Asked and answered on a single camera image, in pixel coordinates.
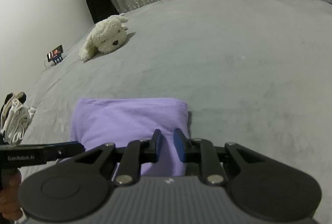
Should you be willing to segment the person's left hand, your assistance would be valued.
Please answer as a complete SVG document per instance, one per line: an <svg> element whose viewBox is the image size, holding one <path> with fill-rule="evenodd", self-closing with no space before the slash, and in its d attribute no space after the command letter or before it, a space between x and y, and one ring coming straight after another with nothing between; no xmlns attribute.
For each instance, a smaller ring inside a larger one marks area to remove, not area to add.
<svg viewBox="0 0 332 224"><path fill-rule="evenodd" d="M18 191L21 185L21 172L15 170L4 177L4 187L1 190L1 215L9 221L19 220L23 213L18 200Z"/></svg>

